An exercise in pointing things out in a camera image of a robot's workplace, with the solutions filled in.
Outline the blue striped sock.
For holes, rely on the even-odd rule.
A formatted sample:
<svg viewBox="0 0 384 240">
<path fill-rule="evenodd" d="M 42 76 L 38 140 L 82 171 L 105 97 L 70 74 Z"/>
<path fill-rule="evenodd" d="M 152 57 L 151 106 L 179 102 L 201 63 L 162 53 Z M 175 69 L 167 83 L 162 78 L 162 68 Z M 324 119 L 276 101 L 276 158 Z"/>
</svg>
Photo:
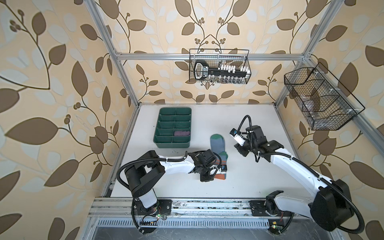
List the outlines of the blue striped sock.
<svg viewBox="0 0 384 240">
<path fill-rule="evenodd" d="M 222 160 L 222 165 L 227 166 L 228 154 L 226 152 L 226 144 L 224 138 L 219 134 L 213 134 L 210 137 L 211 150 L 213 153 L 216 153 L 220 156 Z M 227 174 L 220 175 L 216 174 L 215 179 L 225 180 L 227 178 Z"/>
</svg>

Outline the purple sock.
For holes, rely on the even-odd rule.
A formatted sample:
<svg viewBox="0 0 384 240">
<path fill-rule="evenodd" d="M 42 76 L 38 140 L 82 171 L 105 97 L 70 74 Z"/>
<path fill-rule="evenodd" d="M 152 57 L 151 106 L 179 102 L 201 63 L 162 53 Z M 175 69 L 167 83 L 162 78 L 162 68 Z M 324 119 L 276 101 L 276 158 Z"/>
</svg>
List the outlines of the purple sock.
<svg viewBox="0 0 384 240">
<path fill-rule="evenodd" d="M 191 132 L 190 131 L 175 131 L 174 136 L 175 137 L 187 137 L 190 136 Z"/>
</svg>

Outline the green divided tray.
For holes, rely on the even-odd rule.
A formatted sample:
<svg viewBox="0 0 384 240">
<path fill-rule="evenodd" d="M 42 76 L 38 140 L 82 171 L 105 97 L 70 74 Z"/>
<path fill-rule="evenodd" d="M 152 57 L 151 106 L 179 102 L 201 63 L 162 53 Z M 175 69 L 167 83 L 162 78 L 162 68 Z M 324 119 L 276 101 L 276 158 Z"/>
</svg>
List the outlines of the green divided tray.
<svg viewBox="0 0 384 240">
<path fill-rule="evenodd" d="M 191 135 L 175 137 L 175 131 L 190 131 L 192 126 L 191 108 L 165 107 L 159 110 L 153 142 L 160 149 L 187 149 Z"/>
</svg>

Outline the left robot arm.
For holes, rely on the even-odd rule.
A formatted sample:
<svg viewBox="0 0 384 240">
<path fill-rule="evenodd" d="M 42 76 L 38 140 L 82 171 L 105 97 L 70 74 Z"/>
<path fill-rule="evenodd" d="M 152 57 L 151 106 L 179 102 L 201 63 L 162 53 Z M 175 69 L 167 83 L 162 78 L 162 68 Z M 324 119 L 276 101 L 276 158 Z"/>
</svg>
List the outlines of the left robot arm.
<svg viewBox="0 0 384 240">
<path fill-rule="evenodd" d="M 148 151 L 139 159 L 122 165 L 116 180 L 131 192 L 135 207 L 153 213 L 160 205 L 154 186 L 164 175 L 198 174 L 204 183 L 226 173 L 227 165 L 210 149 L 185 152 L 181 157 L 165 157 Z"/>
</svg>

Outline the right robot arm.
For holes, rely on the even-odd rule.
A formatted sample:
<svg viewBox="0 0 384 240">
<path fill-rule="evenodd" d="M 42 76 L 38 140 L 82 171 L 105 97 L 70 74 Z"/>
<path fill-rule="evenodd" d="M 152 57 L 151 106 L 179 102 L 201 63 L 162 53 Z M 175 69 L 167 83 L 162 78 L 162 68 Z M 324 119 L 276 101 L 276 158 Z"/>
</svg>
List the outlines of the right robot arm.
<svg viewBox="0 0 384 240">
<path fill-rule="evenodd" d="M 265 212 L 276 216 L 290 212 L 312 219 L 322 229 L 340 229 L 360 234 L 365 229 L 363 215 L 352 201 L 349 186 L 342 180 L 334 181 L 297 159 L 282 144 L 268 141 L 261 127 L 251 126 L 245 132 L 232 129 L 230 135 L 237 142 L 235 148 L 246 157 L 254 154 L 256 161 L 265 159 L 293 177 L 309 193 L 295 196 L 276 190 L 266 196 Z"/>
</svg>

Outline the black tool rack in basket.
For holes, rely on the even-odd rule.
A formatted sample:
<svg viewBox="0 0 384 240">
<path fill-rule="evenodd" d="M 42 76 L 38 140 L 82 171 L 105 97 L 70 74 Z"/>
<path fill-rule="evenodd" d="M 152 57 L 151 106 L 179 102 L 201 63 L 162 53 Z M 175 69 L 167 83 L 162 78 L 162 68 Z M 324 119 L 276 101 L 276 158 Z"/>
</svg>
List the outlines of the black tool rack in basket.
<svg viewBox="0 0 384 240">
<path fill-rule="evenodd" d="M 203 60 L 197 60 L 193 66 L 193 74 L 196 80 L 205 80 L 206 78 L 213 79 L 215 77 L 233 77 L 246 79 L 251 76 L 251 70 L 248 67 L 241 67 L 237 69 L 236 66 L 224 65 L 217 63 L 216 65 L 210 67 L 210 65 Z"/>
</svg>

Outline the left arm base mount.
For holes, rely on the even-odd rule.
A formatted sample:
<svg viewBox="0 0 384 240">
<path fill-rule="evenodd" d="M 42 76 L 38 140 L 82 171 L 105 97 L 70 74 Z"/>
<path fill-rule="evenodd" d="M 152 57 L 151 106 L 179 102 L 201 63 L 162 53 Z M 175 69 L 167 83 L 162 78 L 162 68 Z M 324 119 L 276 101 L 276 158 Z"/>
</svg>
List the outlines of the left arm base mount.
<svg viewBox="0 0 384 240">
<path fill-rule="evenodd" d="M 171 213 L 172 203 L 173 203 L 172 200 L 160 199 L 160 200 L 157 200 L 157 202 L 153 206 L 149 208 L 145 208 L 142 202 L 139 201 L 139 199 L 137 198 L 133 200 L 133 208 L 134 208 L 134 213 L 138 216 L 147 216 L 147 215 L 165 216 Z"/>
</svg>

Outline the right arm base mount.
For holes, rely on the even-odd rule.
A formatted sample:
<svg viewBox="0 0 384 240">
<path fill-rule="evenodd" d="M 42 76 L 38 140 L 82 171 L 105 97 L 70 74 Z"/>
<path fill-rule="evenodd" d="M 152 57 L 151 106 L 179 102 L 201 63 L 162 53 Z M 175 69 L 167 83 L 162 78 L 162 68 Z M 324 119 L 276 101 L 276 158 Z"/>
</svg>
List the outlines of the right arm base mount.
<svg viewBox="0 0 384 240">
<path fill-rule="evenodd" d="M 253 217 L 290 217 L 291 212 L 281 211 L 271 201 L 252 200 L 249 201 L 250 209 Z"/>
</svg>

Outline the aluminium front rail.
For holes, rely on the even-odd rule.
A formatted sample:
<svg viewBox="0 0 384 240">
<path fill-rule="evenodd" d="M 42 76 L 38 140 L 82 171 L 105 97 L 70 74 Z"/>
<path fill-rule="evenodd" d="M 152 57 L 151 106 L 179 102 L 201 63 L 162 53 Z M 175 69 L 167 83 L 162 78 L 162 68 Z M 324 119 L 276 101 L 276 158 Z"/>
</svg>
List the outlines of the aluminium front rail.
<svg viewBox="0 0 384 240">
<path fill-rule="evenodd" d="M 129 217 L 131 210 L 137 216 L 161 214 L 169 218 L 280 218 L 290 212 L 276 215 L 266 213 L 263 198 L 159 198 L 153 210 L 144 210 L 132 198 L 95 198 L 90 217 Z"/>
</svg>

